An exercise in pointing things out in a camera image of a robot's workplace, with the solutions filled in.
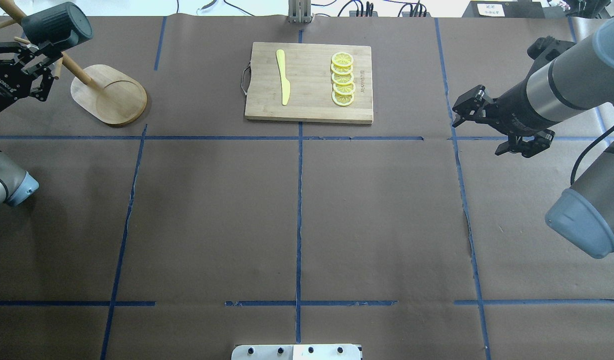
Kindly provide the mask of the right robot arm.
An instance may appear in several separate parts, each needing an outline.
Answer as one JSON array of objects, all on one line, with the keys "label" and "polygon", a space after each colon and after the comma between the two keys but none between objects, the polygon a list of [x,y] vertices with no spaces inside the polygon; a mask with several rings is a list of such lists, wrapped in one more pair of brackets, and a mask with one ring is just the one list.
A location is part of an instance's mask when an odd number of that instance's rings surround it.
[{"label": "right robot arm", "polygon": [[460,95],[453,126],[489,126],[506,137],[497,155],[530,158],[575,125],[566,139],[588,145],[572,159],[569,186],[545,223],[592,258],[614,255],[614,18],[578,38],[538,38],[527,53],[528,74],[501,95],[482,84]]}]

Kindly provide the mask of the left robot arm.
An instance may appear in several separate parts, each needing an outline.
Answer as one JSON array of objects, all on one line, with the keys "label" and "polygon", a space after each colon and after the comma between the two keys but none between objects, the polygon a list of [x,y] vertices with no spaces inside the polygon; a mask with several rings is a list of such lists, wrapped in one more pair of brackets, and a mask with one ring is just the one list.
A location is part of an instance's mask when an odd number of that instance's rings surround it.
[{"label": "left robot arm", "polygon": [[[25,67],[40,54],[33,45],[0,42],[0,113],[29,96],[38,101],[47,100],[54,81],[51,68],[54,59],[46,58],[30,68]],[[16,207],[38,187],[37,180],[28,171],[0,150],[0,205]]]}]

